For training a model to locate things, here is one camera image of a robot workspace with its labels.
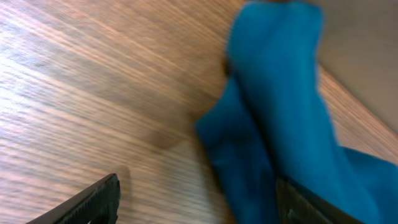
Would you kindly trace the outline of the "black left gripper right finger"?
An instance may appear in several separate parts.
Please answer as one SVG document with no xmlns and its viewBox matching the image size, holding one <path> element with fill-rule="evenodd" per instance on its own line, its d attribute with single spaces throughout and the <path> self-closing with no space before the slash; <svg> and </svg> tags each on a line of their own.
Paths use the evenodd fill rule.
<svg viewBox="0 0 398 224">
<path fill-rule="evenodd" d="M 276 194 L 280 222 L 283 224 L 361 224 L 293 180 L 277 179 Z"/>
</svg>

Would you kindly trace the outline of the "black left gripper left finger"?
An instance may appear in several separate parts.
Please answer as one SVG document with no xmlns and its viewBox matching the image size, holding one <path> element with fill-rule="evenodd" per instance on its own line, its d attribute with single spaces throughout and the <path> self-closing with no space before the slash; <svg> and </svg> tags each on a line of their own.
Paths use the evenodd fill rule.
<svg viewBox="0 0 398 224">
<path fill-rule="evenodd" d="M 118 176 L 109 174 L 27 224 L 115 224 L 120 198 Z"/>
</svg>

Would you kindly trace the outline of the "blue t-shirt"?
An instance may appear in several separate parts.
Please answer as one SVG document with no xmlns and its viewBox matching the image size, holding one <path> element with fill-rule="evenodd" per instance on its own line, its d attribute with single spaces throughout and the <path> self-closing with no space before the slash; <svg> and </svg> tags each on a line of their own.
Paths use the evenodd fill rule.
<svg viewBox="0 0 398 224">
<path fill-rule="evenodd" d="M 318 91 L 322 12 L 303 1 L 250 1 L 227 44 L 223 96 L 197 121 L 238 223 L 281 223 L 286 178 L 361 223 L 397 222 L 397 166 L 341 146 Z"/>
</svg>

